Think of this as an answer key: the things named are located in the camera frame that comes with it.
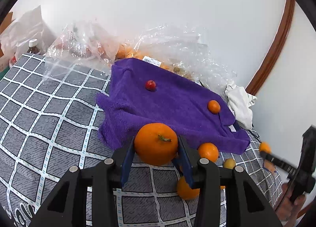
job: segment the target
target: wooden frame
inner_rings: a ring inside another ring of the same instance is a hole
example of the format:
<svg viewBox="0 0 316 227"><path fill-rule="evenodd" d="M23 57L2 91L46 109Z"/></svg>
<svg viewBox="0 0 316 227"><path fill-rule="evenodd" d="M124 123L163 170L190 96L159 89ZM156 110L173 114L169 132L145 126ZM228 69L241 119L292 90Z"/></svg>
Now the wooden frame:
<svg viewBox="0 0 316 227"><path fill-rule="evenodd" d="M274 37L274 41L266 54L259 70L256 72L255 76L252 78L251 82L246 88L247 93L256 95L264 81L269 76L272 71L280 53L285 44L286 37L291 27L293 13L295 7L295 0L286 0L284 13L279 25L279 29Z"/></svg>

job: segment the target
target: red cherry tomato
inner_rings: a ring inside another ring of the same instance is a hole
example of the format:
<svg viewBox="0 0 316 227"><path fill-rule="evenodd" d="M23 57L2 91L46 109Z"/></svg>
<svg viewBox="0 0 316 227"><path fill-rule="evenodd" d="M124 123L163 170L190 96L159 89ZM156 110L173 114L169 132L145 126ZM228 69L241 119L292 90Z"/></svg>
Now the red cherry tomato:
<svg viewBox="0 0 316 227"><path fill-rule="evenodd" d="M146 82L145 88L146 90L154 91L156 89L156 83L152 80L149 80L148 82Z"/></svg>

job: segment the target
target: bottle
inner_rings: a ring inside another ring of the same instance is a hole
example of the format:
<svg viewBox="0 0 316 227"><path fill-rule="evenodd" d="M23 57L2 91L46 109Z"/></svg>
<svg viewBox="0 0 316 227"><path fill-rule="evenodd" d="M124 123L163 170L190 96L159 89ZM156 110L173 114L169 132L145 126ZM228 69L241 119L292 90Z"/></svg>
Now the bottle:
<svg viewBox="0 0 316 227"><path fill-rule="evenodd" d="M38 44L37 39L30 40L28 43L29 48L28 48L27 53L39 54L40 50L38 49L37 44Z"/></svg>

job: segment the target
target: metal screw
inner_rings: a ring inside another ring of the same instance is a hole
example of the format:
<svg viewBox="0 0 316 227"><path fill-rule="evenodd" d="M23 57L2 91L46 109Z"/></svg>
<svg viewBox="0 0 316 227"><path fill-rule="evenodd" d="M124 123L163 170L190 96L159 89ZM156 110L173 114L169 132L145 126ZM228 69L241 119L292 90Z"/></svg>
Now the metal screw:
<svg viewBox="0 0 316 227"><path fill-rule="evenodd" d="M203 165L207 165L209 163L209 160L207 158L201 158L200 163Z"/></svg>
<svg viewBox="0 0 316 227"><path fill-rule="evenodd" d="M78 170L78 166L76 166L76 165L73 165L69 168L69 171L72 173L76 172L77 170Z"/></svg>
<svg viewBox="0 0 316 227"><path fill-rule="evenodd" d="M236 170L236 172L238 172L238 173L242 173L242 172L244 171L244 168L242 168L241 166L237 165L237 166L235 167L235 170Z"/></svg>
<svg viewBox="0 0 316 227"><path fill-rule="evenodd" d="M104 163L105 163L106 165L110 165L110 164L113 163L113 159L107 158L107 159L104 160Z"/></svg>

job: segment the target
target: pile of oranges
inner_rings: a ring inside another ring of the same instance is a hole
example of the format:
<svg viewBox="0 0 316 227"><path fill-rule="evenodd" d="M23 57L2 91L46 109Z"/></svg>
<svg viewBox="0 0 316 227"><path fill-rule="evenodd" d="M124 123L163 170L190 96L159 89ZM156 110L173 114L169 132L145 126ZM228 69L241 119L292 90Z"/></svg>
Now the pile of oranges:
<svg viewBox="0 0 316 227"><path fill-rule="evenodd" d="M198 150L200 157L207 158L215 163L218 159L219 152L213 143L203 143L199 146ZM200 189L191 189L186 183L184 176L182 176L177 183L177 193L180 198L184 200L192 200L198 197Z"/></svg>

